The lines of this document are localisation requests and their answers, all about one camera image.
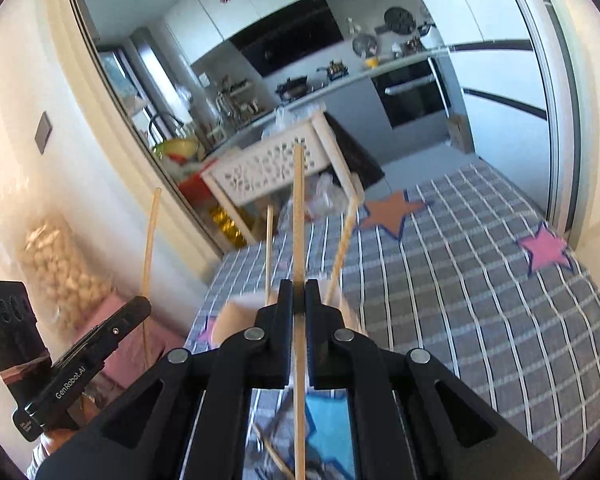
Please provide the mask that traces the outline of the light wooden chopstick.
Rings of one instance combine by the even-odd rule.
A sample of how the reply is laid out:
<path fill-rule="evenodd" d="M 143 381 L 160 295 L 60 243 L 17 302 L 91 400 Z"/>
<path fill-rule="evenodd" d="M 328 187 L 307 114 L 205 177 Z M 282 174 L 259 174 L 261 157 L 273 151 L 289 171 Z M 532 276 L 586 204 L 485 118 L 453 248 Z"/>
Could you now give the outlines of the light wooden chopstick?
<path fill-rule="evenodd" d="M 304 161 L 303 148 L 294 146 L 294 210 L 292 235 L 294 236 L 294 272 L 292 272 L 292 310 L 294 310 L 294 478 L 306 478 L 306 419 L 304 394 L 306 393 L 306 343 L 304 342 Z"/>

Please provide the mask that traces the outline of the white plastic utensil holder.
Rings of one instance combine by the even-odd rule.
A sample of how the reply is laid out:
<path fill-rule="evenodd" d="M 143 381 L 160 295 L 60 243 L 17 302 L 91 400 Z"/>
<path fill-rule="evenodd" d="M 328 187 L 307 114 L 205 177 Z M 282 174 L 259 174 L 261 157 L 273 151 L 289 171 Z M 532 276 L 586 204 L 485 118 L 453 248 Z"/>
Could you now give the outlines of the white plastic utensil holder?
<path fill-rule="evenodd" d="M 347 299 L 342 296 L 341 292 L 337 292 L 335 298 L 328 305 L 340 310 L 344 326 L 349 330 L 354 330 L 363 335 L 366 334 L 366 331 L 362 329 L 358 315 L 349 306 Z M 218 348 L 228 337 L 253 326 L 258 311 L 265 306 L 265 292 L 263 290 L 230 297 L 215 319 L 210 337 L 211 347 Z"/>

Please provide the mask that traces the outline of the bag of white balls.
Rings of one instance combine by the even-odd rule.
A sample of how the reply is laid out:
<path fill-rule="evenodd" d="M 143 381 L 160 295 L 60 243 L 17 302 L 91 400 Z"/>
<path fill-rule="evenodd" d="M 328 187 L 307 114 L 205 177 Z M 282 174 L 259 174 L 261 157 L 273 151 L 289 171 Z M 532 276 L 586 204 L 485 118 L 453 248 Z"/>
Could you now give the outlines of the bag of white balls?
<path fill-rule="evenodd" d="M 44 322 L 58 335 L 75 335 L 114 290 L 111 278 L 88 261 L 72 229 L 57 214 L 33 219 L 17 262 Z"/>

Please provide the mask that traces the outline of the blue star sticker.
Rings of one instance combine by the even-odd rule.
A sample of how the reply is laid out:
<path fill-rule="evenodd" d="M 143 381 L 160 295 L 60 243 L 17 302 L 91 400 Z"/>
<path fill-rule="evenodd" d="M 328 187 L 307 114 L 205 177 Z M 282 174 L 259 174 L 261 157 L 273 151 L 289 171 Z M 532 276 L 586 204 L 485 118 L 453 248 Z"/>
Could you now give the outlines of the blue star sticker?
<path fill-rule="evenodd" d="M 323 479 L 355 479 L 349 404 L 344 393 L 306 395 L 306 444 Z"/>

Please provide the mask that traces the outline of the pink box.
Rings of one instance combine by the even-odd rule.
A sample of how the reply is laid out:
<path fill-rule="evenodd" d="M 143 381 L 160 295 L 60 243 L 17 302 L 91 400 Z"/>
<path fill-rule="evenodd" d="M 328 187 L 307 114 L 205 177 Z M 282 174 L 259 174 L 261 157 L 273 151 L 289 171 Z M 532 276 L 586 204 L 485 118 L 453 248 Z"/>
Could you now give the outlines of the pink box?
<path fill-rule="evenodd" d="M 126 300 L 116 292 L 107 296 L 94 311 L 91 318 L 78 331 L 76 340 L 83 337 L 94 326 L 106 321 L 111 315 L 124 306 Z M 148 318 L 145 322 L 148 329 L 148 344 L 151 362 L 155 363 L 174 348 L 183 347 L 185 338 L 170 328 Z M 105 361 L 105 375 L 122 388 L 129 388 L 145 371 L 145 351 L 143 332 L 137 327 L 119 344 L 117 350 Z"/>

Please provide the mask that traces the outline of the orange star sticker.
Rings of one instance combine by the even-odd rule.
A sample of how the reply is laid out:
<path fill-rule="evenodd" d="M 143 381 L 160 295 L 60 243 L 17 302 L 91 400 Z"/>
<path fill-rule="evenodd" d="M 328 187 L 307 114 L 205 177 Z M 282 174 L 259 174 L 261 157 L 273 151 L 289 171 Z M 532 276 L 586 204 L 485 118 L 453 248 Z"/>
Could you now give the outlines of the orange star sticker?
<path fill-rule="evenodd" d="M 382 200 L 365 202 L 366 217 L 358 222 L 360 231 L 381 229 L 394 240 L 403 236 L 406 218 L 426 209 L 423 200 L 410 200 L 405 190 L 394 192 Z"/>

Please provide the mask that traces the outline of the grey checkered tablecloth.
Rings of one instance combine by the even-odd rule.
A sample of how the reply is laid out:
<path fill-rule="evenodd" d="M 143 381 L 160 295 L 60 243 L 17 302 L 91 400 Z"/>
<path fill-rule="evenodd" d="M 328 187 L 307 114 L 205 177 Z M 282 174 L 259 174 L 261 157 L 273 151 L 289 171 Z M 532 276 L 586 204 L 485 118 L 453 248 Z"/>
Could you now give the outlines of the grey checkered tablecloth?
<path fill-rule="evenodd" d="M 576 260 L 528 275 L 516 240 L 540 217 L 490 166 L 468 166 L 405 190 L 427 208 L 394 240 L 355 227 L 341 292 L 377 347 L 349 404 L 355 479 L 600 479 L 600 293 Z M 325 301 L 344 218 L 304 222 L 304 286 Z M 271 292 L 292 281 L 292 228 L 272 241 Z M 256 351 L 239 335 L 196 344 L 226 300 L 264 290 L 265 243 L 226 256 L 186 339 L 198 386 L 200 430 L 183 472 L 238 479 L 245 444 L 283 389 L 246 384 Z M 303 298 L 304 326 L 306 308 Z M 309 445 L 306 444 L 306 460 Z"/>

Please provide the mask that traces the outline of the clear plastic bag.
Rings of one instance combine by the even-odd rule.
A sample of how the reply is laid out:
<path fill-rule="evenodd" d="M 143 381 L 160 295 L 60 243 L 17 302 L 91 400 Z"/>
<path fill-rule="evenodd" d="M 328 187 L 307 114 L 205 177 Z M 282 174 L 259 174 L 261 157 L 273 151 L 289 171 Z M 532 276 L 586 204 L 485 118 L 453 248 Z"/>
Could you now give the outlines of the clear plastic bag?
<path fill-rule="evenodd" d="M 307 222 L 317 222 L 325 217 L 347 212 L 348 196 L 328 172 L 307 177 L 304 188 Z"/>

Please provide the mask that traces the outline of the white floral plastic basket rack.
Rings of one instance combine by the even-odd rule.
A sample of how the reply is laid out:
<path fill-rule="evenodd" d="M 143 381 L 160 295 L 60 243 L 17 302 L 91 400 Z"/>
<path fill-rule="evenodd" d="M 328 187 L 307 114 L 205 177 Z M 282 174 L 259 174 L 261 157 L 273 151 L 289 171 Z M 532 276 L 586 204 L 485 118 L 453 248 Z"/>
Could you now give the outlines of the white floral plastic basket rack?
<path fill-rule="evenodd" d="M 344 160 L 321 106 L 308 118 L 294 122 L 275 136 L 217 159 L 201 173 L 202 180 L 249 245 L 256 244 L 258 239 L 238 209 L 292 183 L 296 146 L 302 148 L 306 176 L 332 168 L 348 200 L 357 202 L 363 196 L 360 178 Z"/>

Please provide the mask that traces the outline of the green yellow bowl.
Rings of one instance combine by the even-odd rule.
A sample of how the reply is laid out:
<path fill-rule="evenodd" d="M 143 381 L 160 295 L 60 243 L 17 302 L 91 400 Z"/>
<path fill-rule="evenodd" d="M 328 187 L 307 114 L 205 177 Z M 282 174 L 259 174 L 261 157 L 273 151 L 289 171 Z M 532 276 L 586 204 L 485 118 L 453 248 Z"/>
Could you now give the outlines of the green yellow bowl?
<path fill-rule="evenodd" d="M 157 157 L 175 156 L 179 159 L 191 159 L 197 156 L 199 143 L 194 138 L 174 138 L 157 144 L 152 152 Z"/>

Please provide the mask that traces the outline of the cardboard box on floor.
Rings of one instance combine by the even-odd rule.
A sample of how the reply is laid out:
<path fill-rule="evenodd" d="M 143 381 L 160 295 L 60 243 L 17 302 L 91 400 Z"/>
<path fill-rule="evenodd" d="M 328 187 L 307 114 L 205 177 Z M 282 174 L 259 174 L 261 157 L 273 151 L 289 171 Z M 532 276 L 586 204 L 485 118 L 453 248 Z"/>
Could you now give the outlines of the cardboard box on floor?
<path fill-rule="evenodd" d="M 472 140 L 468 118 L 465 115 L 453 114 L 446 120 L 451 145 L 463 154 L 471 154 L 475 151 L 474 140 Z"/>

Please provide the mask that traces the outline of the black cooking pot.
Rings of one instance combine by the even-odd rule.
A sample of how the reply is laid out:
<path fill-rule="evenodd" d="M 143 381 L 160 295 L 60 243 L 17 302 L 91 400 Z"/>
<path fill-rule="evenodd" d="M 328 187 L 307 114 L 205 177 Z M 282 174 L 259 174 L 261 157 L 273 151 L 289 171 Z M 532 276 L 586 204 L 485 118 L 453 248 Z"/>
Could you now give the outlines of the black cooking pot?
<path fill-rule="evenodd" d="M 302 98 L 309 92 L 308 77 L 301 76 L 288 78 L 281 82 L 275 89 L 275 93 L 284 102 L 290 102 Z"/>

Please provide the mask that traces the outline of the black built-in oven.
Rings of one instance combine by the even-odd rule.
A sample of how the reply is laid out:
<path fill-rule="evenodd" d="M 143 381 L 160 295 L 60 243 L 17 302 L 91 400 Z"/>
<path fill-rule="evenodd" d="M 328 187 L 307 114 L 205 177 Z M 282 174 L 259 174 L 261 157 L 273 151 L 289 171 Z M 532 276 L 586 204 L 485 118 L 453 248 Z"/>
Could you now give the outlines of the black built-in oven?
<path fill-rule="evenodd" d="M 373 76 L 372 83 L 393 129 L 430 115 L 450 116 L 450 98 L 433 58 Z"/>

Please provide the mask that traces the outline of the black range hood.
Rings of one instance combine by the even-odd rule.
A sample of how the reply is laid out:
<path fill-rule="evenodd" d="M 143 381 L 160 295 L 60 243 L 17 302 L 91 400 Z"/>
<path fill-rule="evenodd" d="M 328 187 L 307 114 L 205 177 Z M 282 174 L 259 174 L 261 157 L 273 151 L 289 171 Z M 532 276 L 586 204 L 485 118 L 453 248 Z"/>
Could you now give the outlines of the black range hood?
<path fill-rule="evenodd" d="M 342 40 L 327 0 L 299 0 L 230 37 L 262 77 Z"/>

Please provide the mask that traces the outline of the light switch plate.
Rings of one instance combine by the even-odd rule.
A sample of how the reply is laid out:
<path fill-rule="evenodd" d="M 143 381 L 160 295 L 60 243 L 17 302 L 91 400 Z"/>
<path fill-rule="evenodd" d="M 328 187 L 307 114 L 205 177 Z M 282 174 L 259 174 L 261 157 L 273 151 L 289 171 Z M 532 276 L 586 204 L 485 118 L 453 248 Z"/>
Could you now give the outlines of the light switch plate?
<path fill-rule="evenodd" d="M 50 140 L 50 134 L 53 131 L 52 123 L 50 122 L 50 118 L 48 118 L 47 113 L 43 112 L 41 114 L 40 120 L 38 121 L 38 126 L 36 127 L 34 142 L 38 152 L 43 155 L 46 149 L 46 145 L 48 140 Z"/>

